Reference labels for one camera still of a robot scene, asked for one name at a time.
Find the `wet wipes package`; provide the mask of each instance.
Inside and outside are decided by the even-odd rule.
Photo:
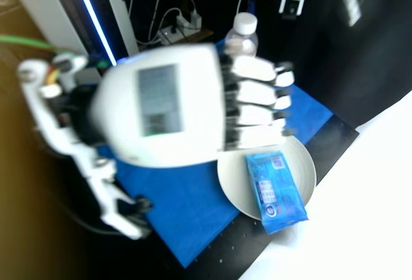
[[[308,219],[281,152],[246,156],[250,181],[268,234]]]

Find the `bottle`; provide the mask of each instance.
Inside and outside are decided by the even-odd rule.
[[[251,13],[239,13],[235,16],[233,29],[225,38],[225,53],[227,55],[248,55],[255,57],[258,50],[256,26],[258,19]]]

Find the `white mechanical arm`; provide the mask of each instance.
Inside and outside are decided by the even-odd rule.
[[[101,209],[101,219],[131,239],[148,230],[119,213],[133,204],[114,184],[115,162],[95,148],[108,144],[123,161],[179,167],[219,152],[281,143],[291,65],[263,59],[219,59],[212,45],[171,46],[124,59],[95,86],[76,86],[85,56],[51,64],[24,61],[17,74],[39,131],[58,153],[73,157]]]

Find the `round plate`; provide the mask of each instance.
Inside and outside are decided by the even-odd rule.
[[[316,186],[314,161],[304,145],[294,136],[288,136],[282,145],[225,151],[218,156],[218,176],[221,188],[229,201],[241,212],[261,219],[258,203],[249,180],[246,155],[281,151],[306,205]]]

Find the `blue tablecloth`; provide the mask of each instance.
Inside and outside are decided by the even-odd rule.
[[[332,113],[292,86],[288,128],[307,143]],[[101,153],[111,156],[108,148]],[[147,218],[179,262],[191,261],[238,215],[218,181],[217,162],[177,169],[147,169],[117,160],[117,179],[131,197],[141,194],[154,205]]]

